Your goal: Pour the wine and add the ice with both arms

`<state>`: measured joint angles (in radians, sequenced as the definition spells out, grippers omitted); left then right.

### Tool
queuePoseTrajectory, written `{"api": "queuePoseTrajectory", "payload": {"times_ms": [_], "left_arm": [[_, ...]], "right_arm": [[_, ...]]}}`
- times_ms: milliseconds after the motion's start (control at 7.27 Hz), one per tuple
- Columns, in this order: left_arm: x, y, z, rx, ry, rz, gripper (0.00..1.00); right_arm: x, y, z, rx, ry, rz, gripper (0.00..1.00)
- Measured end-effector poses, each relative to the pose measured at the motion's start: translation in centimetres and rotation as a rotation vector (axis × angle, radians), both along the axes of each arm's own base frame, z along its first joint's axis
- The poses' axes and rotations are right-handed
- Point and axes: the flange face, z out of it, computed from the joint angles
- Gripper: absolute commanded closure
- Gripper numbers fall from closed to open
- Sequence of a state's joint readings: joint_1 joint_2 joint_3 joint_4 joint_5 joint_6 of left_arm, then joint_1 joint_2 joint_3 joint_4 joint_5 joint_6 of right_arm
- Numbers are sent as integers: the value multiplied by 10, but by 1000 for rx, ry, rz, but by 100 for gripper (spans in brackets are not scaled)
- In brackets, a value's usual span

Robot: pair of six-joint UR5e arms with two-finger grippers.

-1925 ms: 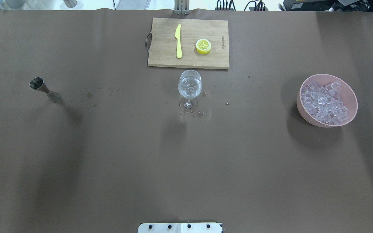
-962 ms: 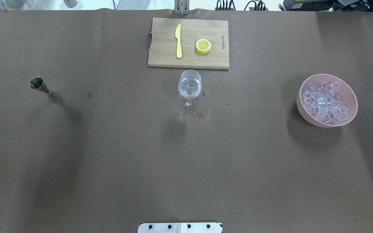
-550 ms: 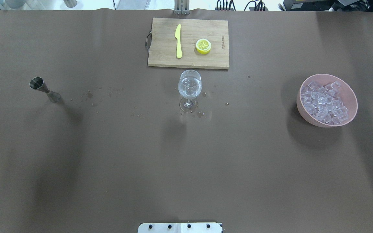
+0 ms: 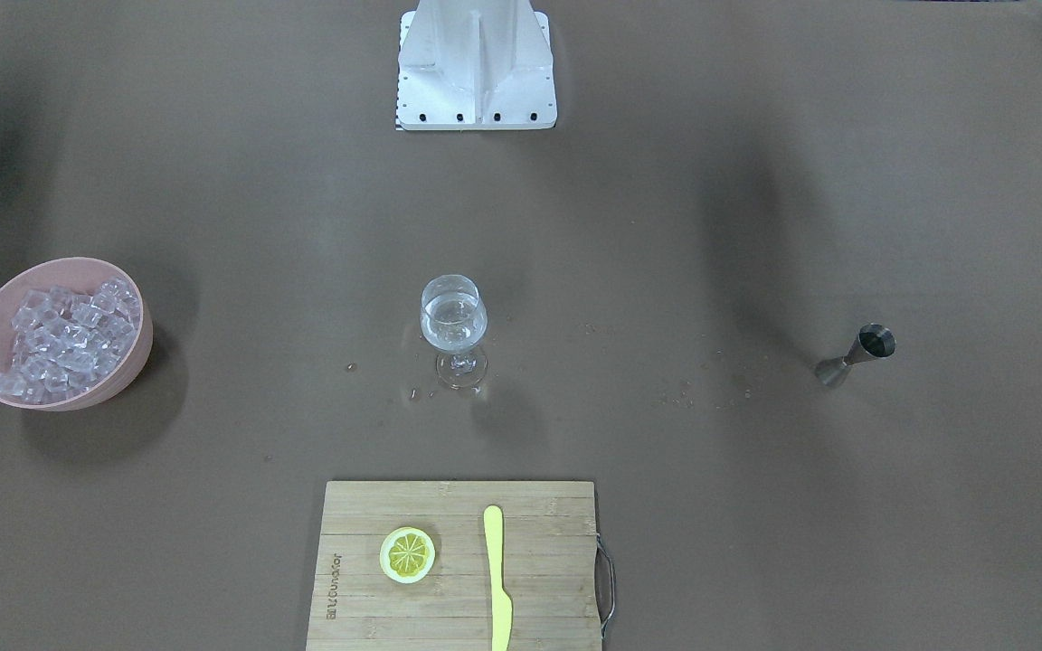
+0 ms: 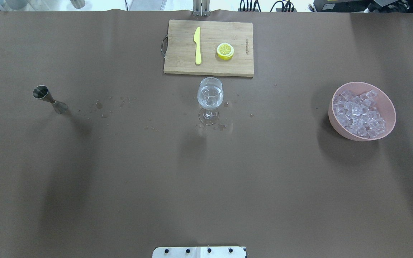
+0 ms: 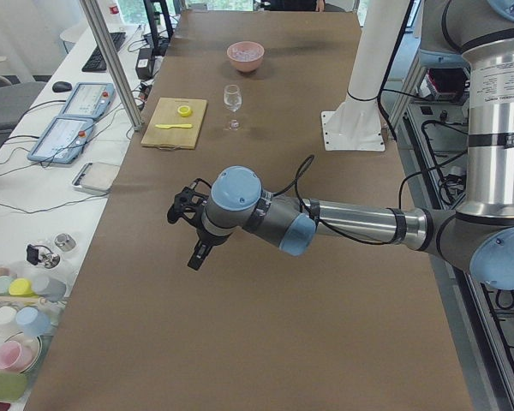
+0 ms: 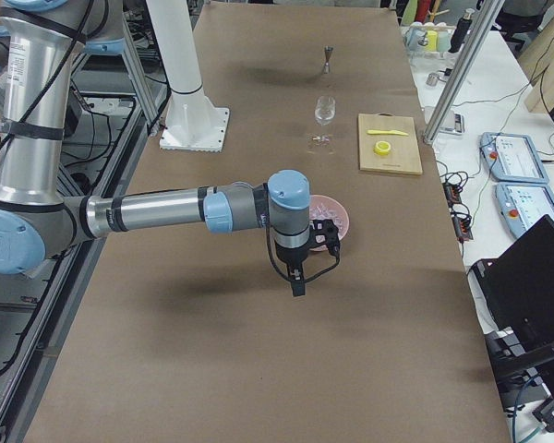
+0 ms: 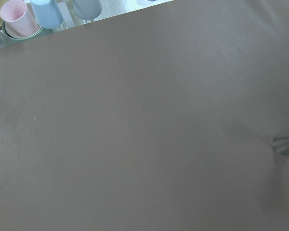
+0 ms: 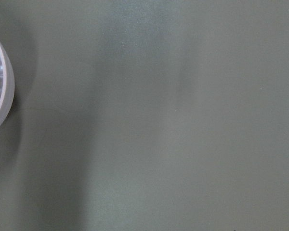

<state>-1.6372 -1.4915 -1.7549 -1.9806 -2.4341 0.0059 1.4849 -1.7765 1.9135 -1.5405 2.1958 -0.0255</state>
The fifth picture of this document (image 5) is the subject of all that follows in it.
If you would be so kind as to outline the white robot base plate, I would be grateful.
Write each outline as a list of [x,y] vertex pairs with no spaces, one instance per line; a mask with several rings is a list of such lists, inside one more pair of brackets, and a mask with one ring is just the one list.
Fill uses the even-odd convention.
[[246,258],[245,247],[240,246],[196,246],[196,247],[158,247],[153,258]]

